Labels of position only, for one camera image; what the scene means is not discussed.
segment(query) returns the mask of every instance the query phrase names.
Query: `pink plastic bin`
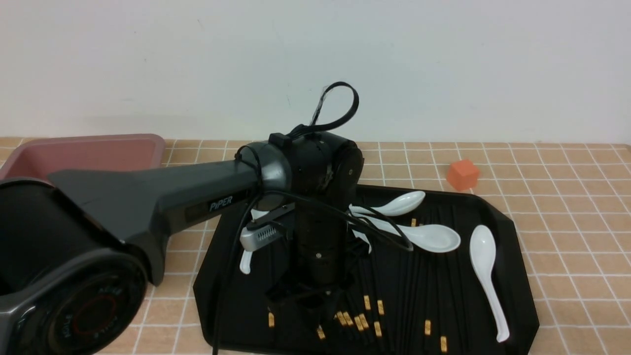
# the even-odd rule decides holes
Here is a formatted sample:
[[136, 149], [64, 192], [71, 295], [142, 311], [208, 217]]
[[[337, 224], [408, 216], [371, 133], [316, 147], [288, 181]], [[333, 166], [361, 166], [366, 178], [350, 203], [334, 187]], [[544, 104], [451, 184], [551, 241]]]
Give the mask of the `pink plastic bin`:
[[164, 139], [156, 135], [46, 138], [19, 146], [0, 168], [0, 179], [46, 176], [64, 169], [135, 171], [160, 167]]

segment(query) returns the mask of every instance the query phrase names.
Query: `black chopstick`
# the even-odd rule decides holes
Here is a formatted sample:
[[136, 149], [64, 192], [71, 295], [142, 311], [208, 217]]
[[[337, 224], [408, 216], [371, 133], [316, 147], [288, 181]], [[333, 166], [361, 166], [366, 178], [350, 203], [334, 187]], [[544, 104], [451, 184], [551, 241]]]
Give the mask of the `black chopstick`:
[[423, 340], [423, 348], [425, 352], [433, 352], [435, 344], [433, 342], [434, 335], [436, 334], [436, 269], [435, 269], [435, 256], [430, 255], [427, 264], [427, 297], [425, 298], [425, 324], [423, 333], [425, 334]]
[[379, 323], [379, 314], [377, 312], [376, 296], [372, 286], [372, 280], [370, 279], [370, 260], [368, 258], [360, 259], [359, 261], [359, 275], [362, 281], [363, 289], [363, 302], [364, 310], [366, 312], [366, 318], [370, 324], [371, 331], [375, 334], [375, 339], [379, 346], [380, 352], [386, 351], [386, 345], [384, 342], [383, 332]]
[[416, 306], [414, 309], [413, 315], [413, 326], [412, 326], [412, 339], [413, 343], [411, 345], [411, 353], [419, 354], [422, 352], [423, 343], [425, 340], [424, 328], [425, 328], [425, 315], [427, 313], [426, 310], [426, 299], [427, 299], [427, 272], [428, 272], [428, 253], [424, 251], [419, 251], [419, 278], [416, 283]]
[[[355, 268], [354, 270], [355, 280], [361, 279], [359, 269], [360, 267], [359, 265], [357, 265], [357, 268]], [[355, 309], [355, 312], [357, 313], [357, 317], [359, 317], [359, 320], [362, 323], [362, 327], [368, 338], [369, 344], [372, 344], [376, 341], [376, 339], [375, 339], [375, 335], [372, 332], [371, 324], [368, 322], [368, 318], [366, 317], [367, 311], [365, 309], [365, 302], [364, 302], [364, 295], [366, 295], [366, 293], [363, 291], [361, 283], [356, 282], [355, 285], [353, 285], [351, 288], [353, 290], [353, 292], [350, 293], [351, 301], [353, 303], [352, 307], [353, 309]]]
[[384, 301], [384, 289], [381, 280], [382, 274], [379, 273], [379, 257], [377, 256], [379, 248], [383, 246], [376, 243], [375, 247], [376, 248], [374, 248], [370, 254], [370, 265], [372, 266], [372, 280], [374, 281], [375, 287], [377, 314], [379, 315], [379, 324], [382, 334], [386, 339], [386, 344], [388, 344], [390, 351], [394, 352], [394, 322], [390, 314], [390, 304], [386, 304]]
[[[453, 223], [454, 226], [458, 226], [458, 211], [456, 209], [455, 205], [452, 205], [451, 207], [451, 213], [452, 213], [452, 218], [453, 218]], [[458, 248], [456, 250], [456, 255], [454, 257], [455, 259], [455, 269], [457, 270], [458, 273], [458, 281], [460, 283], [460, 301], [461, 301], [461, 309], [463, 311], [463, 342], [464, 342], [464, 349], [469, 352], [471, 351], [471, 327], [469, 326], [469, 320], [471, 319], [471, 317], [469, 316], [469, 307], [467, 305], [467, 301], [468, 301], [468, 288], [467, 288], [467, 284], [465, 283], [466, 280], [470, 279], [470, 277], [473, 277], [473, 275], [468, 273], [468, 270], [466, 270], [465, 267], [465, 260], [470, 260], [469, 255], [468, 255], [468, 250], [469, 250], [469, 246], [468, 246], [468, 242], [469, 239], [466, 239], [462, 241], [462, 244], [460, 245], [460, 248]]]
[[[274, 245], [268, 246], [268, 258], [269, 258], [269, 284], [270, 287], [274, 286], [276, 282], [276, 259], [274, 257]], [[276, 331], [276, 315], [272, 313], [271, 309], [268, 307], [268, 327], [271, 332], [271, 348], [276, 349], [276, 344], [278, 341], [278, 332]]]
[[368, 339], [368, 335], [366, 334], [366, 330], [363, 327], [362, 321], [359, 318], [359, 312], [357, 311], [357, 307], [352, 300], [351, 295], [346, 293], [346, 305], [348, 306], [348, 314], [351, 316], [353, 320], [353, 324], [355, 325], [355, 329], [359, 333], [359, 336], [364, 345], [368, 345], [370, 343]]
[[408, 251], [399, 252], [399, 275], [398, 275], [398, 289], [397, 289], [397, 301], [396, 301], [396, 328], [395, 331], [395, 347], [396, 353], [401, 354], [401, 343], [403, 341], [403, 310], [404, 300], [406, 299], [406, 285], [410, 282], [408, 280]]

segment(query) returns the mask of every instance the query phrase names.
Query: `orange cube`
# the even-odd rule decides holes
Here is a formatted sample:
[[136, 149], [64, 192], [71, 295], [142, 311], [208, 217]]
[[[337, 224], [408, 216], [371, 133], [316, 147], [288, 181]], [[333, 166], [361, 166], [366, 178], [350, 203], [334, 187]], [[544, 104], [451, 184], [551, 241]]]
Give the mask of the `orange cube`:
[[452, 163], [447, 173], [447, 181], [456, 191], [474, 188], [479, 177], [480, 170], [469, 159]]

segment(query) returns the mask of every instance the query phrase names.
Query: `white porcelain spoon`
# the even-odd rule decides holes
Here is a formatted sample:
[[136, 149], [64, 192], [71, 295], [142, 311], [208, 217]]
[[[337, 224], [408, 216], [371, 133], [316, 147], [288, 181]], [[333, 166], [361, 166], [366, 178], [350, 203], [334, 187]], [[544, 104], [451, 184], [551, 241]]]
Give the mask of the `white porcelain spoon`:
[[476, 227], [469, 242], [471, 264], [480, 284], [482, 284], [484, 293], [487, 294], [488, 303], [491, 306], [493, 317], [495, 317], [497, 342], [503, 342], [509, 338], [510, 330], [491, 279], [493, 264], [495, 264], [495, 249], [495, 239], [491, 230], [487, 226]]
[[[250, 213], [252, 214], [253, 219], [259, 219], [263, 217], [264, 215], [268, 214], [269, 212], [251, 210]], [[249, 275], [250, 272], [252, 271], [250, 269], [250, 262], [252, 262], [252, 252], [243, 250], [243, 254], [241, 255], [241, 262], [239, 263], [239, 269], [241, 269], [241, 272], [244, 273], [245, 275]]]
[[[366, 218], [375, 227], [382, 231], [399, 234], [390, 223], [358, 214], [356, 217]], [[460, 246], [460, 235], [453, 229], [440, 224], [427, 224], [425, 226], [408, 227], [398, 226], [408, 239], [417, 247], [431, 251], [432, 253], [448, 253], [456, 250]]]
[[[381, 207], [373, 207], [374, 210], [388, 217], [404, 215], [414, 211], [425, 198], [425, 192], [412, 191], [401, 195]], [[372, 215], [373, 213], [363, 207], [350, 205], [350, 211], [354, 214]]]

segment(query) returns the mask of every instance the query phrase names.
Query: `black plastic tray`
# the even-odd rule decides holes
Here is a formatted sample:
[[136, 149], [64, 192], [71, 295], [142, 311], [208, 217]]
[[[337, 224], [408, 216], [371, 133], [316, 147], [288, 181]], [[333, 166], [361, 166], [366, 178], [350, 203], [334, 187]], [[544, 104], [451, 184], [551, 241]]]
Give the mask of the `black plastic tray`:
[[[367, 205], [379, 206], [409, 191], [414, 190], [359, 186], [357, 196]], [[539, 321], [513, 222], [477, 196], [426, 193], [421, 206], [395, 218], [397, 223], [409, 225], [414, 218], [419, 224], [443, 224], [460, 234], [462, 244], [452, 253], [436, 255], [422, 250], [407, 253], [373, 242], [371, 259], [362, 263], [362, 274], [357, 273], [361, 278], [374, 270], [372, 310], [364, 309], [362, 295], [371, 287], [362, 287], [360, 280], [348, 293], [349, 303], [341, 307], [348, 308], [351, 316], [365, 314], [371, 325], [379, 320], [382, 338], [376, 337], [374, 327], [359, 332], [335, 321], [324, 327], [326, 340], [320, 340], [291, 308], [275, 315], [275, 328], [269, 328], [264, 293], [287, 265], [285, 246], [274, 243], [254, 253], [250, 275], [235, 271], [223, 305], [221, 348], [287, 355], [443, 354], [441, 337], [446, 337], [448, 354], [526, 355]], [[211, 345], [220, 287], [216, 276], [227, 262], [243, 211], [236, 208], [221, 218], [194, 285], [204, 338]], [[497, 244], [493, 283], [511, 332], [501, 344], [495, 340], [495, 321], [469, 259], [469, 237], [479, 224], [490, 228]], [[383, 300], [385, 316], [375, 311], [377, 296]], [[425, 335], [427, 319], [432, 323], [429, 336]]]

